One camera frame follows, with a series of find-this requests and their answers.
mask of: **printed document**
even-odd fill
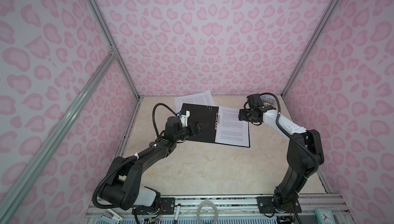
[[[219,106],[215,143],[250,147],[249,125],[238,119],[239,109]]]
[[[196,93],[192,95],[175,98],[176,112],[180,112],[180,110],[182,109],[182,104],[184,103],[215,106],[215,102],[214,99],[212,98],[212,94],[210,90],[203,93]]]

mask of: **pink patterned wall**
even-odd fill
[[[108,51],[85,0],[0,0],[0,201]]]
[[[393,0],[342,0],[285,99],[357,224],[394,219],[393,26]]]
[[[139,94],[281,93],[329,0],[97,0]]]
[[[10,223],[79,223],[108,171],[133,106],[113,63]]]

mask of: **marble surface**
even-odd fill
[[[282,115],[291,119],[282,98],[279,99]],[[217,106],[242,108],[246,96],[214,96],[214,101]],[[123,157],[142,151],[155,140],[152,109],[157,103],[175,110],[173,97],[144,98]],[[156,109],[159,132],[169,116],[171,112],[165,107]],[[289,140],[265,123],[249,124],[249,134],[250,148],[195,141],[178,144],[170,156],[143,173],[141,186],[162,195],[273,194],[288,168]],[[311,176],[301,193],[325,193],[317,174]]]

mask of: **clock face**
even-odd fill
[[[320,210],[320,217],[322,218],[323,223],[327,223],[327,224],[334,223],[333,216],[332,216],[331,212],[329,212],[329,211]]]

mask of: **clock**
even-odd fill
[[[316,209],[315,214],[319,224],[336,224],[331,210]]]

